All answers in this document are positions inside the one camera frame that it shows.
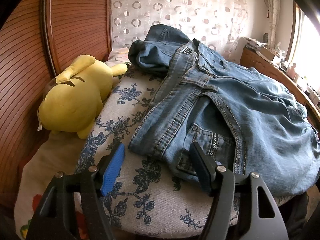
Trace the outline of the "wooden side cabinet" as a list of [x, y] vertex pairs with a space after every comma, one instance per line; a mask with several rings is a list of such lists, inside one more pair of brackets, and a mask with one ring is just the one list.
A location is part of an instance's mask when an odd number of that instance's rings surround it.
[[309, 97], [284, 72], [247, 47], [243, 48], [240, 65], [247, 68], [254, 67], [258, 72], [282, 83], [295, 96], [296, 100], [306, 107], [308, 121], [319, 132], [319, 111]]

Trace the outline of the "blue floral white quilt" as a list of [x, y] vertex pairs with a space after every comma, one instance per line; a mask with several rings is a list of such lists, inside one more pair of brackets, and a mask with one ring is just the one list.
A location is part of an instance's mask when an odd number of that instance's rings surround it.
[[[117, 143], [129, 144], [160, 83], [133, 66], [115, 78], [114, 89], [84, 144], [77, 171], [97, 164]], [[174, 176], [162, 162], [126, 151], [116, 183], [102, 202], [115, 228], [150, 237], [187, 238], [201, 234], [212, 198]]]

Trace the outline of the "blue denim jeans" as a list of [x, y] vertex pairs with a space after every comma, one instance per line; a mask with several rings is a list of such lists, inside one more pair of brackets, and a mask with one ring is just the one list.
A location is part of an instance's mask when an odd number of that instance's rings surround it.
[[225, 60], [168, 25], [154, 25], [129, 49], [132, 65], [162, 82], [129, 143], [197, 183], [190, 147], [232, 172], [259, 173], [275, 197], [319, 178], [319, 138], [307, 110], [278, 81]]

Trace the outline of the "yellow plush toy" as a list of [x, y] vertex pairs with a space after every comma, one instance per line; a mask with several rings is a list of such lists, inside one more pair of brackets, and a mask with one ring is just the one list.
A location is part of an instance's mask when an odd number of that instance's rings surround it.
[[37, 110], [38, 130], [76, 133], [86, 139], [112, 90], [113, 78], [126, 71], [126, 63], [110, 67], [91, 55], [78, 56], [46, 85]]

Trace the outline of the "clutter on cabinet top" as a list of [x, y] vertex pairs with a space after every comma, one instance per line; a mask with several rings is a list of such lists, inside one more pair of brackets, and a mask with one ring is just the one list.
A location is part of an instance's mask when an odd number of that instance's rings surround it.
[[[296, 76], [297, 73], [294, 72], [292, 75], [287, 74], [287, 68], [286, 68], [286, 63], [284, 62], [283, 58], [283, 51], [282, 50], [274, 50], [274, 49], [269, 49], [267, 47], [267, 44], [264, 42], [259, 42], [258, 40], [254, 38], [247, 37], [246, 38], [246, 45], [245, 47], [249, 48], [250, 50], [256, 52], [260, 57], [274, 65], [275, 67], [278, 67], [282, 72], [284, 72], [294, 83], [295, 81], [293, 80]], [[306, 89], [303, 89], [298, 86], [312, 101], [312, 103], [316, 106], [319, 107], [319, 96], [316, 96], [315, 94], [311, 93], [311, 89], [308, 87]]]

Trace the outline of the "wooden slatted wardrobe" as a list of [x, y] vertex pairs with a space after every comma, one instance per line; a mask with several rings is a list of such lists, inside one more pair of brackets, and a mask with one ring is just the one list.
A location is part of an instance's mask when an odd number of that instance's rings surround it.
[[81, 54], [111, 50], [110, 0], [1, 0], [1, 208], [13, 209], [22, 168], [48, 138], [37, 109], [46, 84]]

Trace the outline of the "colourful floral bed sheet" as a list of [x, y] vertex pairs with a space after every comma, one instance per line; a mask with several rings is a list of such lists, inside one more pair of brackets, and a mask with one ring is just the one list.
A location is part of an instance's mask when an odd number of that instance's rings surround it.
[[85, 141], [76, 133], [49, 134], [49, 138], [24, 166], [14, 208], [16, 233], [25, 239], [41, 197], [56, 172], [73, 174]]

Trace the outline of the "white circle-pattern curtain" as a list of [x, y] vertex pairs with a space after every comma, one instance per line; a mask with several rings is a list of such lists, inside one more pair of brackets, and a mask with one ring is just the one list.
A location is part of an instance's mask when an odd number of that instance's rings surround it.
[[236, 61], [247, 23], [246, 0], [111, 0], [114, 49], [144, 40], [153, 25], [165, 24]]

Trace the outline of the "window with bright light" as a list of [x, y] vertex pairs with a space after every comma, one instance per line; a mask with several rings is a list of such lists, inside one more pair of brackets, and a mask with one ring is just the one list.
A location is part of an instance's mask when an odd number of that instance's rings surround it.
[[300, 81], [319, 92], [319, 32], [295, 2], [287, 59]]

